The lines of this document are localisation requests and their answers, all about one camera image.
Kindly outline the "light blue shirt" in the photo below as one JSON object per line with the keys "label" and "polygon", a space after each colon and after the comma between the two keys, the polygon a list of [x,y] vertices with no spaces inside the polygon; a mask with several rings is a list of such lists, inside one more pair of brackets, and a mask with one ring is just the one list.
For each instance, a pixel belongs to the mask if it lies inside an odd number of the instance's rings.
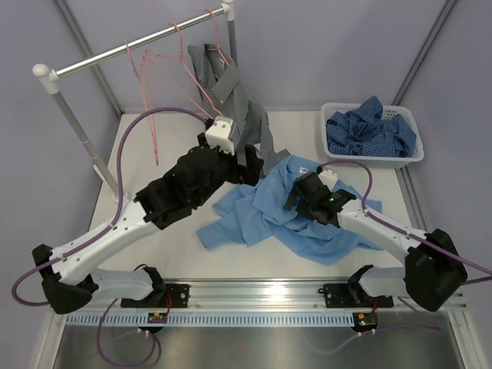
{"label": "light blue shirt", "polygon": [[241,184],[229,191],[213,204],[220,218],[196,231],[204,248],[212,251],[232,242],[251,247],[274,237],[297,256],[323,265],[333,264],[355,248],[379,251],[359,234],[284,210],[294,180],[317,166],[315,161],[291,155],[255,186]]}

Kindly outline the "blue checkered shirt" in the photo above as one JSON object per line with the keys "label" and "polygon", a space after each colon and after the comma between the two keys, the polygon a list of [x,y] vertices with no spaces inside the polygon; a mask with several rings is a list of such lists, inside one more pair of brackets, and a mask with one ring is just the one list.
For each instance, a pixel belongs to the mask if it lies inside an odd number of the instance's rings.
{"label": "blue checkered shirt", "polygon": [[417,136],[405,118],[383,119],[383,105],[372,96],[358,108],[326,120],[327,148],[335,155],[408,158]]}

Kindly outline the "pink hanger of blue shirt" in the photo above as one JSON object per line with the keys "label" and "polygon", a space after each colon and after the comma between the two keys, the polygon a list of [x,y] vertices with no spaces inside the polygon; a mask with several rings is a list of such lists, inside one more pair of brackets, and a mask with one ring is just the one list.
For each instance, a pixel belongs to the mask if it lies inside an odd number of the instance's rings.
{"label": "pink hanger of blue shirt", "polygon": [[[152,51],[151,49],[146,49],[145,50],[145,56],[147,59],[152,63],[169,81],[172,83],[174,87],[176,87],[181,93],[185,95],[185,97],[193,104],[195,105],[202,113],[204,113],[208,118],[214,119],[216,116],[222,116],[221,111],[214,105],[214,102],[212,101],[210,95],[205,91],[204,87],[201,85],[201,83],[198,81],[198,79],[195,77],[194,73],[191,71],[191,68],[188,66],[187,62],[185,61],[185,54],[184,54],[184,38],[182,31],[180,27],[175,23],[175,22],[170,22],[169,25],[172,27],[174,31],[178,33],[179,36],[179,56],[177,58],[173,58],[169,55],[162,54],[162,53],[157,53]],[[214,112],[214,115],[212,113],[208,113],[208,111],[201,107],[197,101],[195,101],[194,98],[192,98],[172,77],[171,75],[161,66],[159,62],[157,62],[158,59],[166,59],[174,63],[180,64],[183,69],[187,72],[191,80],[194,82],[196,87],[201,93],[201,97],[205,98],[208,103],[211,106],[212,111]]]}

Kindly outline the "pink hanger of checkered shirt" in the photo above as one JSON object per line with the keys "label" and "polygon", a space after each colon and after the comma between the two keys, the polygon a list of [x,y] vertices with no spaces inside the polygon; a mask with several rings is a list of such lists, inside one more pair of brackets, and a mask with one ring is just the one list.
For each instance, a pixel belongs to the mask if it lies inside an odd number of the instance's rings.
{"label": "pink hanger of checkered shirt", "polygon": [[[133,58],[133,55],[131,53],[131,49],[129,47],[129,41],[128,40],[125,41],[125,48],[126,48],[126,53],[127,53],[129,60],[131,62],[132,70],[135,73],[135,77],[137,78],[137,81],[138,81],[138,85],[139,85],[140,93],[141,93],[141,100],[142,100],[142,103],[144,105],[145,111],[150,111],[153,109],[153,104],[152,104],[153,96],[152,96],[151,87],[147,81],[148,60],[144,55],[142,55],[140,62],[136,63],[135,59]],[[152,147],[153,147],[153,152],[154,152],[155,164],[157,166],[159,166],[160,158],[159,158],[159,152],[158,152],[158,136],[157,136],[154,116],[149,115],[147,117],[147,121],[148,121],[148,125],[149,125],[150,132],[151,132],[151,139],[152,139]]]}

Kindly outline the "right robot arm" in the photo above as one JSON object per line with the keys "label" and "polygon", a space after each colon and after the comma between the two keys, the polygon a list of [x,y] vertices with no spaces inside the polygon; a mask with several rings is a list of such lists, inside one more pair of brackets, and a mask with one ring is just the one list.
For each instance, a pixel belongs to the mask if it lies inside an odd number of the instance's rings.
{"label": "right robot arm", "polygon": [[295,179],[284,208],[358,234],[400,262],[398,268],[367,264],[351,275],[343,291],[358,306],[376,298],[410,298],[419,307],[436,312],[467,280],[448,233],[405,228],[349,191],[331,191],[322,173],[308,172]]}

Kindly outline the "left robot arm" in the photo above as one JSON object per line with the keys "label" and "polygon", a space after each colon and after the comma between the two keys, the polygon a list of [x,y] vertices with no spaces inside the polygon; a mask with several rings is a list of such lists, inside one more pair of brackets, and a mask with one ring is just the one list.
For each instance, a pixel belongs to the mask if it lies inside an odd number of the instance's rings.
{"label": "left robot arm", "polygon": [[117,221],[108,221],[63,246],[45,244],[33,252],[42,289],[57,314],[75,312],[92,301],[121,300],[125,307],[153,308],[166,286],[156,268],[109,271],[101,264],[135,242],[162,231],[192,214],[225,182],[255,185],[263,160],[252,145],[245,147],[245,165],[236,156],[207,145],[181,156],[162,178],[140,190]]}

